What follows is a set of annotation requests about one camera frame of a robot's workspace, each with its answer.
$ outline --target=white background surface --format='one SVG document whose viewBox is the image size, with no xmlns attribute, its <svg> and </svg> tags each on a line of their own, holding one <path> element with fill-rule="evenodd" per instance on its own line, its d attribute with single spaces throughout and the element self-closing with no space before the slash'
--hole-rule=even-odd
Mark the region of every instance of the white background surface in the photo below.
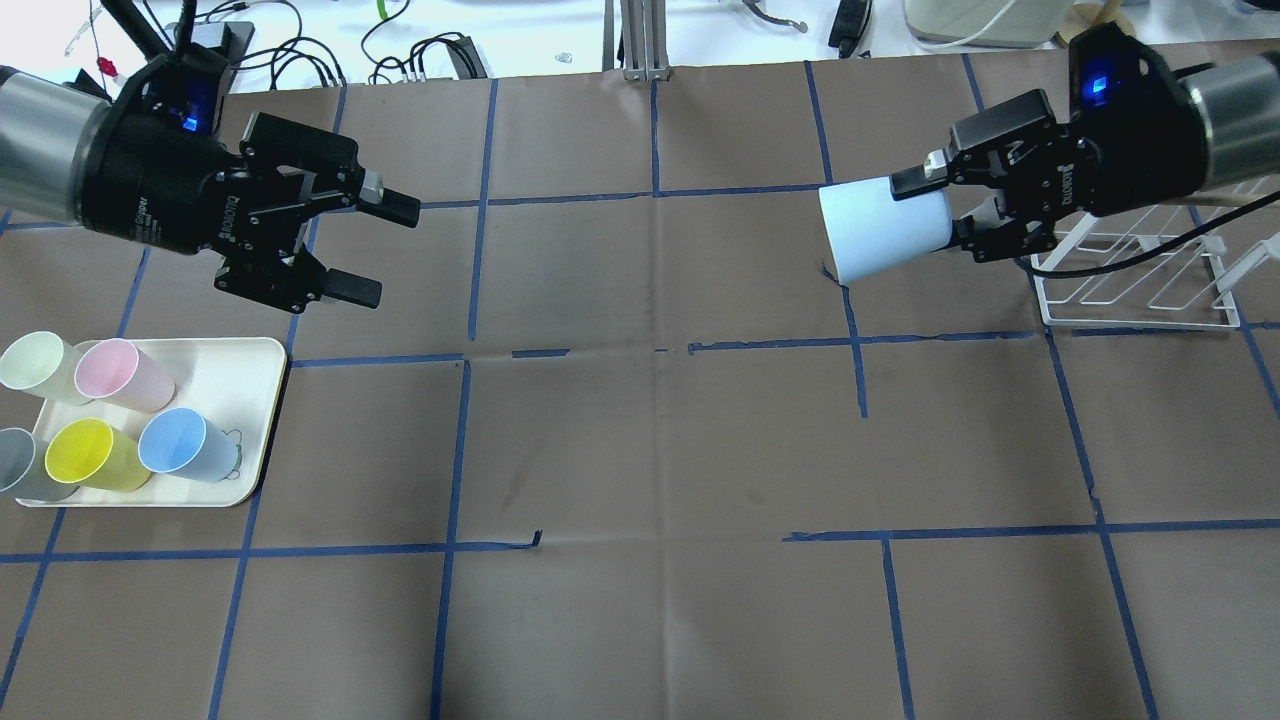
<svg viewBox="0 0 1280 720">
<path fill-rule="evenodd" d="M 8 3 L 0 18 L 0 64 L 51 74 L 67 68 L 93 68 L 93 40 L 88 32 L 64 50 L 84 24 L 95 0 L 47 0 Z M 604 50 L 604 3 L 602 0 L 411 0 L 410 9 L 383 27 L 370 40 L 375 58 L 404 56 L 417 40 L 444 31 L 460 31 L 475 38 L 490 76 L 535 76 L 585 73 L 600 69 Z M 1242 12 L 1239 0 L 1151 0 L 1130 5 L 1125 14 L 1134 20 L 1138 36 L 1148 44 L 1240 37 L 1280 37 L 1280 13 Z M 809 32 L 765 24 L 753 17 L 740 0 L 668 0 L 668 55 L 672 65 L 718 65 L 819 60 L 836 56 L 827 36 L 838 0 L 765 0 L 769 14 L 804 20 Z M 202 0 L 201 9 L 211 9 Z M 351 82 L 365 82 L 371 63 L 360 51 L 360 37 L 378 22 L 374 0 L 296 0 L 305 32 L 326 42 L 338 55 Z M 179 0 L 152 0 L 161 22 L 177 19 Z M 390 12 L 402 1 L 389 0 Z M 271 47 L 292 37 L 293 13 L 284 5 L 266 4 L 237 13 L 229 19 L 256 26 L 251 50 Z M 141 54 L 105 13 L 96 23 L 101 54 L 122 73 L 142 65 Z M 616 32 L 621 19 L 616 20 Z M 902 0 L 874 0 L 869 37 L 859 50 L 873 56 L 923 54 L 911 41 L 902 14 Z M 572 61 L 557 60 L 568 54 Z M 443 47 L 429 53 L 429 74 L 452 77 L 453 68 Z M 236 91 L 266 90 L 266 70 L 243 73 Z M 294 63 L 282 87 L 312 87 L 314 70 Z"/>
</svg>

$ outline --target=white tray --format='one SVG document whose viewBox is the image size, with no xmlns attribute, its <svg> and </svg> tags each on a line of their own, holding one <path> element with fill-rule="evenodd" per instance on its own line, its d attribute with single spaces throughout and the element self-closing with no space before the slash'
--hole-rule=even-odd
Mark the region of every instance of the white tray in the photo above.
<svg viewBox="0 0 1280 720">
<path fill-rule="evenodd" d="M 82 487 L 58 502 L 19 500 L 19 503 L 27 507 L 229 507 L 253 493 L 284 382 L 288 363 L 284 347 L 269 337 L 133 342 L 173 373 L 178 391 L 165 409 L 191 407 L 241 441 L 239 474 L 204 483 L 156 473 L 133 492 Z M 93 345 L 82 342 L 77 347 L 87 350 Z M 32 434 L 47 442 L 73 420 L 101 418 L 137 439 L 155 415 L 100 400 L 87 405 L 45 401 Z"/>
</svg>

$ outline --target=black device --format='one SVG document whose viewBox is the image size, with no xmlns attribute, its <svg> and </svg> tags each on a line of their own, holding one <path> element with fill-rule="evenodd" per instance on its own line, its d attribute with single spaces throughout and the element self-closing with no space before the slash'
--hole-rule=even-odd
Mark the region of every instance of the black device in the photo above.
<svg viewBox="0 0 1280 720">
<path fill-rule="evenodd" d="M 836 19 L 831 23 L 827 47 L 835 47 L 841 60 L 852 56 L 858 44 L 867 35 L 870 20 L 872 0 L 840 0 Z"/>
<path fill-rule="evenodd" d="M 131 0 L 104 0 L 148 61 L 108 104 L 0 67 L 0 205 L 193 255 L 225 258 L 214 284 L 302 313 L 330 297 L 376 307 L 381 284 L 325 268 L 302 229 L 353 209 L 416 227 L 420 202 L 383 186 L 356 141 L 255 113 L 238 154 L 214 133 L 227 58 L 191 42 L 184 0 L 173 50 Z"/>
<path fill-rule="evenodd" d="M 1055 223 L 1111 215 L 1280 168 L 1280 54 L 1174 72 L 1115 24 L 1070 45 L 1071 118 L 1042 90 L 951 127 L 946 147 L 891 176 L 895 200 L 947 184 L 997 190 L 955 220 L 978 263 L 1046 252 Z"/>
</svg>

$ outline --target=plastic cup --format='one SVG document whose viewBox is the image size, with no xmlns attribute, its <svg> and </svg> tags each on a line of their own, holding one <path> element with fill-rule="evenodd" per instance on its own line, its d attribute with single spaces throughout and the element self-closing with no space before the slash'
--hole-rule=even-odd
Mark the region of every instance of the plastic cup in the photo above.
<svg viewBox="0 0 1280 720">
<path fill-rule="evenodd" d="M 123 338 L 104 340 L 76 366 L 76 389 L 86 397 L 140 413 L 155 413 L 173 400 L 173 375 Z"/>
<path fill-rule="evenodd" d="M 174 407 L 147 423 L 138 457 L 152 473 L 215 483 L 239 464 L 239 446 L 200 413 Z"/>
<path fill-rule="evenodd" d="M 56 502 L 76 492 L 45 471 L 46 447 L 22 428 L 0 430 L 0 497 Z"/>
<path fill-rule="evenodd" d="M 67 425 L 49 442 L 45 470 L 59 483 L 133 492 L 151 477 L 138 460 L 138 443 L 99 418 Z"/>
<path fill-rule="evenodd" d="M 49 331 L 24 334 L 0 355 L 0 384 L 55 402 L 84 405 L 90 398 L 76 389 L 81 355 Z"/>
</svg>

